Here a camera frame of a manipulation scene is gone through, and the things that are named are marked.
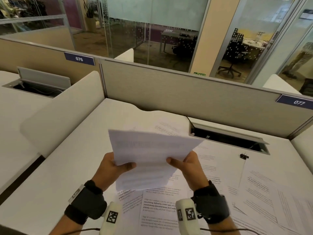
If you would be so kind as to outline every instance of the hand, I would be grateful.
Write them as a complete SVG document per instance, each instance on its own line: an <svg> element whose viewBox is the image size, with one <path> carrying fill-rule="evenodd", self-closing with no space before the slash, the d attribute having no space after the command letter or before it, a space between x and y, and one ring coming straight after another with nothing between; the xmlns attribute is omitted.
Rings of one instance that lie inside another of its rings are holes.
<svg viewBox="0 0 313 235"><path fill-rule="evenodd" d="M130 171L137 166L135 162L129 162L116 166L113 160L114 153L106 153L96 174L92 178L96 186L103 191L108 189L108 187L112 185L121 174Z"/></svg>
<svg viewBox="0 0 313 235"><path fill-rule="evenodd" d="M188 186L193 191L209 185L209 181L199 162L198 155L194 151L191 151L183 161L167 158L166 162L182 171Z"/></svg>

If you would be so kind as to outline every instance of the chair base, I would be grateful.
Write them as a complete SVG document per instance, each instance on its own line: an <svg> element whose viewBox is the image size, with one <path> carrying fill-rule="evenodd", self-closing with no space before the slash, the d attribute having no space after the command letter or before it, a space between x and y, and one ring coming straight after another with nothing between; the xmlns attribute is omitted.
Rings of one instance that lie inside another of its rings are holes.
<svg viewBox="0 0 313 235"><path fill-rule="evenodd" d="M230 73L232 75L232 78L234 78L234 72L238 73L238 77L241 76L241 72L238 72L237 70L233 69L233 64L230 67L219 66L218 70L219 71L217 73L228 71L227 74Z"/></svg>

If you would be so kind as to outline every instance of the person's left hand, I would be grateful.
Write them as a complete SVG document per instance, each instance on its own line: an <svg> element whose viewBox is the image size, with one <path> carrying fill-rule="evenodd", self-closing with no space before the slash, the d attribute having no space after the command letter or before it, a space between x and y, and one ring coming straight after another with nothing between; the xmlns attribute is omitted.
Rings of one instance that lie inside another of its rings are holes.
<svg viewBox="0 0 313 235"><path fill-rule="evenodd" d="M116 166L113 160L114 153L106 153L96 174L92 178L96 186L103 191L108 189L108 187L112 185L121 174L136 167L135 162L129 162Z"/></svg>

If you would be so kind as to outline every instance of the person's left thumb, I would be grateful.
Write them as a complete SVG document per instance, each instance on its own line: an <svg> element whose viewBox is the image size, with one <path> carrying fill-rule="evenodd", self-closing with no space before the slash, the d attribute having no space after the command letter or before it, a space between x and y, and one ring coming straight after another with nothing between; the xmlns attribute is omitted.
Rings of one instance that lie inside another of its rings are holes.
<svg viewBox="0 0 313 235"><path fill-rule="evenodd" d="M119 173L122 174L124 172L130 171L131 169L134 169L137 166L135 162L128 162L123 165L117 166Z"/></svg>

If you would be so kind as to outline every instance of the plant pot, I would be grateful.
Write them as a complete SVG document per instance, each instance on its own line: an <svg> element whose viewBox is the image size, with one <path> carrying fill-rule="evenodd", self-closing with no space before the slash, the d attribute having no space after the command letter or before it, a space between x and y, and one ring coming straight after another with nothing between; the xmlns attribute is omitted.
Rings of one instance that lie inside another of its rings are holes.
<svg viewBox="0 0 313 235"><path fill-rule="evenodd" d="M96 19L95 18L85 18L87 31L96 33Z"/></svg>

